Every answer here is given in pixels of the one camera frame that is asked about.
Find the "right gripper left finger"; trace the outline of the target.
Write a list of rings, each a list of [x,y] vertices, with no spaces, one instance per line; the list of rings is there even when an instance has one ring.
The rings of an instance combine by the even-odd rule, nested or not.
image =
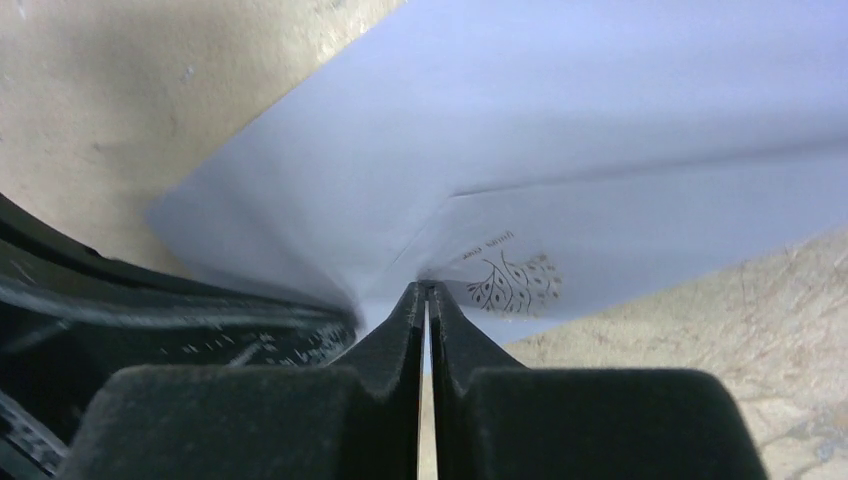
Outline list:
[[[62,479],[413,479],[425,288],[320,367],[139,366],[88,407]]]

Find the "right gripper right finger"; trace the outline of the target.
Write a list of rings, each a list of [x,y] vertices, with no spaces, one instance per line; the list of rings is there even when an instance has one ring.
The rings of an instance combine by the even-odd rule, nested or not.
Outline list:
[[[763,479],[736,402],[692,369],[533,369],[427,286],[442,479]]]

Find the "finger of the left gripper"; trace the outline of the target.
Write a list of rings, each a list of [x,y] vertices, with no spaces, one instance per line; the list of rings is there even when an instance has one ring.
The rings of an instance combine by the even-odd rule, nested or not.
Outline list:
[[[348,312],[109,260],[1,202],[1,475],[50,479],[95,393],[137,365],[314,366],[356,339]]]

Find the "grey envelope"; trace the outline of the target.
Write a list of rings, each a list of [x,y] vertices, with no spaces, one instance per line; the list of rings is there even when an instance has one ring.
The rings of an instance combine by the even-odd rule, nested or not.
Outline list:
[[[201,280],[499,342],[847,222],[843,1],[411,1],[150,209]]]

